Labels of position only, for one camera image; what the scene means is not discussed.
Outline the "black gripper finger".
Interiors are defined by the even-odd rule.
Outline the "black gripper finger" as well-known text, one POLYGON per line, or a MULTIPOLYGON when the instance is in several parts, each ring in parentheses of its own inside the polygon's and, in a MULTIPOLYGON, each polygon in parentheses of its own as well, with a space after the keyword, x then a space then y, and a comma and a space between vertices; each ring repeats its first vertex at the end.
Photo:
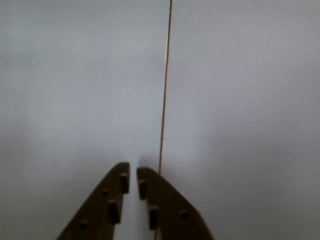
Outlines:
POLYGON ((136 170, 139 198, 147 204, 148 226, 162 240, 213 240, 197 209, 164 177, 148 167, 136 170))
POLYGON ((121 222, 123 197, 130 189, 130 164, 116 164, 59 235, 59 240, 112 240, 121 222))

